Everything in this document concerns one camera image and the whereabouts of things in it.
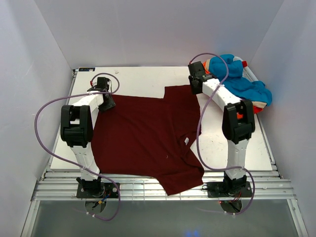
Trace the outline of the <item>dark red t shirt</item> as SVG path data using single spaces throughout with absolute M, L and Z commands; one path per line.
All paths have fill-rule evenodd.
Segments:
M 167 195 L 203 184 L 191 150 L 200 106 L 188 85 L 167 86 L 162 98 L 113 99 L 116 106 L 98 114 L 91 142 L 101 173 L 150 176 Z

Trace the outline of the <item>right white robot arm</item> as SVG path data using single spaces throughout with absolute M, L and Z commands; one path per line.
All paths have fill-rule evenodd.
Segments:
M 227 167 L 221 169 L 223 181 L 208 182 L 207 194 L 214 198 L 250 197 L 244 166 L 246 148 L 255 131 L 252 102 L 234 96 L 213 74 L 206 73 L 201 62 L 190 63 L 188 69 L 192 93 L 209 96 L 223 111 L 222 131 L 228 142 Z

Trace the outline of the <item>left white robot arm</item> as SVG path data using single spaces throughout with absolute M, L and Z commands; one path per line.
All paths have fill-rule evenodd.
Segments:
M 60 136 L 80 165 L 80 177 L 77 178 L 80 190 L 96 198 L 103 195 L 105 186 L 98 176 L 100 169 L 92 152 L 93 130 L 98 114 L 116 105 L 111 96 L 111 80 L 104 75 L 100 73 L 93 77 L 96 84 L 90 83 L 87 96 L 61 109 Z

